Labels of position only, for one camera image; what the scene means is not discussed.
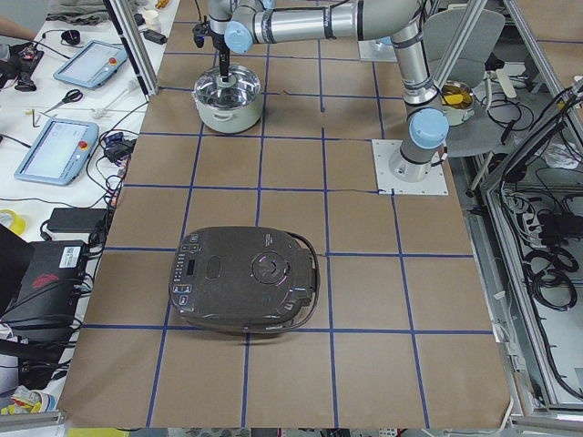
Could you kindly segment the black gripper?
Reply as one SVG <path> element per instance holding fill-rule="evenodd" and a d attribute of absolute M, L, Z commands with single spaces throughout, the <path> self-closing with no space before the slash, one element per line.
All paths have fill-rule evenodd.
<path fill-rule="evenodd" d="M 212 31 L 211 38 L 213 46 L 219 52 L 221 81 L 223 83 L 227 83 L 229 81 L 230 74 L 230 49 L 225 42 L 224 34 Z"/>

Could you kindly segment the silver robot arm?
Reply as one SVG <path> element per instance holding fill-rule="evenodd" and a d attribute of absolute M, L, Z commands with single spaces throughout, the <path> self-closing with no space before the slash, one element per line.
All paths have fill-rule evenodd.
<path fill-rule="evenodd" d="M 273 9 L 275 1 L 209 1 L 210 35 L 219 52 L 220 78 L 230 80 L 230 51 L 246 53 L 259 40 L 254 30 L 258 13 Z"/>
<path fill-rule="evenodd" d="M 227 48 L 244 54 L 259 44 L 389 39 L 404 87 L 408 134 L 389 159 L 391 173 L 415 183 L 429 173 L 449 130 L 438 87 L 425 59 L 420 1 L 341 1 L 334 5 L 278 7 L 273 1 L 219 1 L 213 29 Z"/>

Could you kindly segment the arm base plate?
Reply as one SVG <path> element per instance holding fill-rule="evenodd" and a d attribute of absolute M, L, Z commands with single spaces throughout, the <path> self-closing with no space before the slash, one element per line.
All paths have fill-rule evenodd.
<path fill-rule="evenodd" d="M 386 195 L 447 196 L 443 161 L 435 152 L 425 164 L 412 164 L 401 154 L 401 140 L 373 139 L 377 189 Z"/>
<path fill-rule="evenodd" d="M 396 63 L 394 46 L 390 39 L 359 41 L 359 55 L 363 61 Z"/>

